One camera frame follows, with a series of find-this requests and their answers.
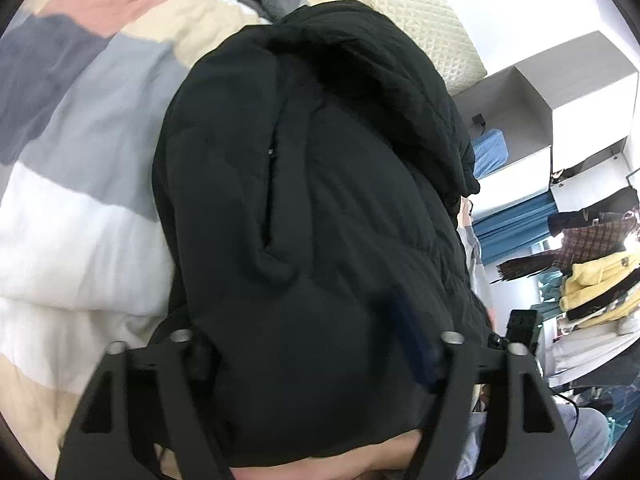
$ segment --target black puffer jacket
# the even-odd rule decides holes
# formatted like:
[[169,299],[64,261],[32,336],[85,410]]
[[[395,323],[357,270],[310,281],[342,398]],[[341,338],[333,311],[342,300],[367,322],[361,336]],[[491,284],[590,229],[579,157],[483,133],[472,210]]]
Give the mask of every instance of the black puffer jacket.
[[172,101],[154,192],[172,316],[222,356],[232,465],[379,442],[429,398],[389,321],[400,286],[430,336],[490,330],[454,227],[478,192],[468,133],[424,53],[350,2],[247,27]]

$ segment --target human hand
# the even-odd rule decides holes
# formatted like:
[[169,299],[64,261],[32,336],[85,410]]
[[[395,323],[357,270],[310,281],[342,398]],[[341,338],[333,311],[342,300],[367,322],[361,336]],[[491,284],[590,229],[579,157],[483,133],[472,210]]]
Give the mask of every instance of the human hand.
[[413,430],[337,456],[272,467],[232,468],[231,472],[236,480],[374,480],[379,477],[376,471],[406,469],[421,437],[419,430]]

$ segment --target blue curtain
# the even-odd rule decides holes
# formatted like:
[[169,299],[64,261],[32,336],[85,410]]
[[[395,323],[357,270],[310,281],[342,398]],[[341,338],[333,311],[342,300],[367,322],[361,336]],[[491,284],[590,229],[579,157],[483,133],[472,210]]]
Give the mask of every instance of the blue curtain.
[[474,222],[474,232],[482,249],[482,262],[494,262],[516,249],[544,240],[550,236],[546,218],[557,212],[554,197],[547,191]]

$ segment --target striped blanket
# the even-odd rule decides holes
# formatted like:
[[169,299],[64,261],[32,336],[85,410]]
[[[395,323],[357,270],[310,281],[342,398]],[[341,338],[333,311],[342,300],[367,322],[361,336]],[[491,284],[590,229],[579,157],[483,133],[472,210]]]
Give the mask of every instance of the striped blanket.
[[173,264],[151,189],[190,67],[235,0],[26,0],[0,40],[0,413],[53,478],[105,345],[142,346]]

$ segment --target white cabinet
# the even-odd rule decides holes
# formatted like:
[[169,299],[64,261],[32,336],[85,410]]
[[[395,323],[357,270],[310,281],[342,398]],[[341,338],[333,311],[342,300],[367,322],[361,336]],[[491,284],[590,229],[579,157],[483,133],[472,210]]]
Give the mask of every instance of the white cabinet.
[[551,110],[553,171],[575,166],[631,131],[638,72],[601,32],[515,66]]
[[628,173],[628,165],[621,154],[554,184],[551,193],[558,211],[578,211],[605,199],[627,185]]
[[551,148],[526,156],[480,179],[480,193],[469,197],[477,221],[544,193],[549,188]]
[[638,86],[634,65],[591,32],[495,73],[453,100],[472,137],[502,130],[505,166],[481,179],[478,220],[548,190],[550,173],[579,164],[628,136]]

